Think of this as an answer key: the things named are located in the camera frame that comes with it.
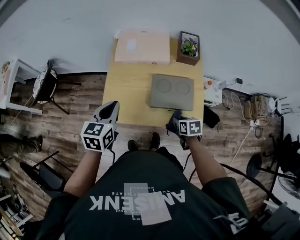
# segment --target white desk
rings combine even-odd
[[[15,109],[15,110],[23,110],[28,111],[33,114],[42,114],[43,111],[36,109],[36,108],[30,108],[25,107],[18,104],[13,104],[10,102],[11,93],[13,90],[13,86],[15,82],[19,82],[21,84],[26,84],[26,82],[23,79],[23,76],[31,76],[31,77],[37,77],[40,72],[33,69],[26,63],[22,62],[19,59],[13,60],[7,70],[7,73],[9,74],[8,81],[4,82],[2,86],[0,87],[0,92],[2,97],[0,98],[0,108],[6,109]]]

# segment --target person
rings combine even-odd
[[[14,153],[27,154],[40,152],[42,144],[42,136],[24,137],[20,140],[8,134],[0,134],[0,160],[11,159]]]
[[[234,239],[250,218],[234,178],[196,137],[186,137],[202,190],[160,137],[128,150],[95,183],[101,152],[87,151],[46,211],[37,240]]]

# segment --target wooden table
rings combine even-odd
[[[170,120],[173,112],[162,108],[150,108],[150,94],[153,74],[165,74],[188,77],[194,80],[194,110],[183,111],[185,117],[203,119],[203,68],[199,61],[196,66],[176,62],[177,40],[170,40],[170,65],[123,64],[114,62],[117,46],[107,73],[103,104],[119,101],[119,123],[163,127]]]

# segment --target chair leg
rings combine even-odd
[[[51,101],[54,103],[55,106],[57,106],[59,109],[61,109],[64,113],[66,113],[67,115],[70,114],[70,113],[67,112],[65,109],[63,109],[61,106],[59,106],[59,105],[54,101],[54,98],[52,98]]]
[[[59,81],[59,84],[62,84],[62,83],[81,86],[81,83]]]

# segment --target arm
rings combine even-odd
[[[225,169],[199,143],[195,136],[187,137],[186,140],[192,153],[199,180],[203,186],[211,180],[227,177]]]
[[[87,151],[67,181],[64,192],[77,197],[85,195],[95,184],[102,152]]]

